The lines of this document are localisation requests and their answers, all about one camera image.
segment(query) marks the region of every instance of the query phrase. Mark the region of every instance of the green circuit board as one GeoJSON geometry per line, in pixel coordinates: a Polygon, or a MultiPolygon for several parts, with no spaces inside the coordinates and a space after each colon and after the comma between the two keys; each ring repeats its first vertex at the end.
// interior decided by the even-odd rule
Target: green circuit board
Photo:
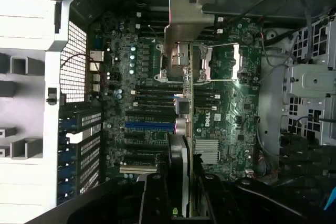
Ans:
{"type": "MultiPolygon", "coordinates": [[[[158,165],[167,150],[167,134],[174,132],[174,96],[182,83],[161,83],[160,45],[163,38],[142,36],[135,18],[117,18],[106,13],[91,27],[92,50],[105,51],[101,87],[104,106],[104,157],[106,178],[135,179],[123,167],[158,165]]],[[[239,44],[239,81],[211,81],[195,85],[194,145],[202,154],[203,167],[229,180],[245,176],[251,168],[255,146],[255,116],[258,111],[261,24],[242,19],[230,24],[215,40],[195,41],[194,51],[207,46],[239,44]],[[214,148],[204,147],[214,143],[214,148]]],[[[211,79],[232,77],[234,47],[214,47],[211,79]]],[[[170,80],[179,81],[179,77],[170,80]]]]}

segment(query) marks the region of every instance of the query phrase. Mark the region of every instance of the ventilation grille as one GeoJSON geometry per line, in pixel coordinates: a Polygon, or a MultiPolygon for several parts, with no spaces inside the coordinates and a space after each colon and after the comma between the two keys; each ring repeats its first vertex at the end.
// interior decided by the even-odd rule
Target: ventilation grille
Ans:
{"type": "MultiPolygon", "coordinates": [[[[314,118],[318,118],[322,114],[322,111],[320,110],[308,110],[308,115],[313,116],[314,118]]],[[[295,119],[289,118],[288,119],[288,131],[290,131],[293,123],[295,122],[295,119]]],[[[304,132],[303,135],[305,137],[311,135],[312,133],[315,134],[315,132],[320,132],[321,131],[321,124],[318,122],[318,120],[314,119],[308,119],[307,123],[304,125],[304,132]]],[[[297,135],[301,135],[301,129],[302,129],[302,124],[298,122],[294,126],[293,133],[297,135]]]]}
{"type": "Polygon", "coordinates": [[[301,104],[301,98],[290,98],[289,103],[289,114],[290,115],[298,115],[298,106],[301,104]]]}
{"type": "Polygon", "coordinates": [[[61,65],[72,57],[60,70],[60,87],[67,96],[67,102],[83,102],[85,100],[86,73],[86,33],[69,22],[69,39],[61,52],[61,65]]]}
{"type": "MultiPolygon", "coordinates": [[[[322,114],[320,110],[309,110],[309,116],[313,116],[314,118],[319,118],[322,114]]],[[[310,135],[312,132],[320,132],[321,131],[321,123],[315,119],[308,119],[308,123],[304,127],[304,136],[310,135]]]]}
{"type": "Polygon", "coordinates": [[[101,119],[101,113],[88,115],[82,118],[82,126],[89,125],[101,119]]]}
{"type": "Polygon", "coordinates": [[[98,171],[87,181],[80,190],[80,194],[83,194],[87,190],[90,190],[98,185],[98,171]]]}
{"type": "Polygon", "coordinates": [[[96,160],[81,176],[80,176],[80,183],[83,183],[92,172],[97,169],[99,165],[99,159],[96,160]]]}
{"type": "MultiPolygon", "coordinates": [[[[313,24],[313,57],[324,55],[327,52],[327,29],[326,26],[322,23],[324,23],[324,20],[318,21],[313,24]]],[[[308,31],[307,28],[304,28],[299,33],[297,42],[294,45],[294,56],[297,57],[299,60],[305,58],[307,55],[307,45],[308,31]]]]}
{"type": "Polygon", "coordinates": [[[98,157],[98,155],[99,155],[99,148],[80,162],[80,169],[83,170],[92,160],[98,157]]]}
{"type": "Polygon", "coordinates": [[[80,154],[84,155],[86,152],[91,150],[93,147],[95,147],[99,143],[100,143],[100,136],[97,136],[95,139],[91,140],[89,143],[86,143],[85,145],[81,147],[80,154]]]}

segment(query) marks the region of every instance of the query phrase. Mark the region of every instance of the blue pcie slot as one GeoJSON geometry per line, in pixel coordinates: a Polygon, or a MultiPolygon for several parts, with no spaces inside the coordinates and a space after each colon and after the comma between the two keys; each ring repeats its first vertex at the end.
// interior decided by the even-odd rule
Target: blue pcie slot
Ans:
{"type": "Polygon", "coordinates": [[[73,130],[77,127],[77,119],[69,118],[69,119],[59,119],[58,126],[62,128],[62,130],[73,130]]]}
{"type": "Polygon", "coordinates": [[[75,150],[69,150],[67,152],[58,153],[58,162],[71,162],[76,159],[75,150]]]}
{"type": "Polygon", "coordinates": [[[142,122],[127,122],[126,128],[146,129],[146,130],[163,130],[173,132],[175,129],[174,123],[142,123],[142,122]]]}
{"type": "Polygon", "coordinates": [[[57,176],[58,178],[69,178],[73,175],[76,175],[76,166],[69,165],[58,168],[57,176]]]}
{"type": "Polygon", "coordinates": [[[71,194],[74,191],[74,185],[72,182],[64,182],[57,185],[57,194],[71,194]]]}

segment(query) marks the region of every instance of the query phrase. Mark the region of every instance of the pcie slot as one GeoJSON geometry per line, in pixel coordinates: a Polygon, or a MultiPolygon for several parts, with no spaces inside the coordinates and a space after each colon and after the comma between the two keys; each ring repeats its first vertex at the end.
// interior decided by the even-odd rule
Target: pcie slot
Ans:
{"type": "Polygon", "coordinates": [[[157,167],[155,166],[143,166],[143,165],[123,165],[120,166],[120,173],[127,174],[144,174],[144,173],[156,173],[157,167]]]}
{"type": "Polygon", "coordinates": [[[157,114],[153,114],[153,111],[149,110],[127,110],[125,112],[126,116],[153,116],[156,118],[169,118],[169,117],[174,117],[176,118],[176,113],[175,111],[166,111],[166,112],[160,112],[157,114]]]}
{"type": "Polygon", "coordinates": [[[166,145],[159,145],[159,144],[124,144],[124,148],[127,150],[132,151],[159,151],[162,152],[167,149],[166,145]]]}
{"type": "Polygon", "coordinates": [[[156,155],[127,154],[124,155],[124,162],[127,164],[139,161],[153,163],[155,161],[155,157],[156,155]]]}
{"type": "Polygon", "coordinates": [[[174,123],[142,123],[142,122],[126,122],[126,128],[146,129],[146,130],[165,130],[174,131],[174,123]]]}

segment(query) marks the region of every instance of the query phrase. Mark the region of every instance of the hole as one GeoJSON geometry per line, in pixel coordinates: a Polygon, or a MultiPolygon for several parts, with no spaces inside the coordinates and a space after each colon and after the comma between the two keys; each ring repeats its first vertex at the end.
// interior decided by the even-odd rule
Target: hole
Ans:
{"type": "Polygon", "coordinates": [[[13,59],[13,73],[26,74],[26,60],[13,59]]]}
{"type": "Polygon", "coordinates": [[[315,123],[315,124],[313,125],[313,130],[314,130],[314,131],[318,131],[318,132],[320,132],[320,129],[321,129],[321,126],[320,126],[319,124],[316,124],[316,123],[315,123]]]}

